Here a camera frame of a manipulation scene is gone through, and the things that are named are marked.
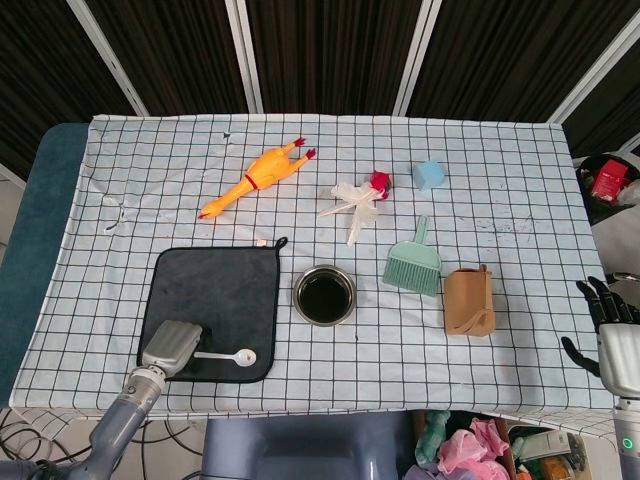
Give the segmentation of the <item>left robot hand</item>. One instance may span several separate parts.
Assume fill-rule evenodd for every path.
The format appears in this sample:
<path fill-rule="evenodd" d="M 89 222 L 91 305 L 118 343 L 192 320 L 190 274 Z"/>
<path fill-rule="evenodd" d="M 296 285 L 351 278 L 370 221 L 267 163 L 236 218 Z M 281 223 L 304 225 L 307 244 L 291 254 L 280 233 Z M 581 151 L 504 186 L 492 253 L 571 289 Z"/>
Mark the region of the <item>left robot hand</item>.
<path fill-rule="evenodd" d="M 184 321 L 166 320 L 143 348 L 141 366 L 161 370 L 166 378 L 180 373 L 193 356 L 203 327 Z"/>

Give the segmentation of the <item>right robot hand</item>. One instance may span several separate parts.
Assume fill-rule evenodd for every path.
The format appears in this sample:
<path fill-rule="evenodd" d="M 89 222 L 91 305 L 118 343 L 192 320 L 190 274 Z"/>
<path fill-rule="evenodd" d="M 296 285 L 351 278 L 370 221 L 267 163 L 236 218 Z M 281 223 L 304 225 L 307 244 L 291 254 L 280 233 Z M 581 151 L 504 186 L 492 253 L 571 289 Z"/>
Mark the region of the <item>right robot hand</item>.
<path fill-rule="evenodd" d="M 587 302 L 597 340 L 598 360 L 584 356 L 568 337 L 565 353 L 579 367 L 598 377 L 613 395 L 639 399 L 639 309 L 589 276 L 576 286 Z"/>

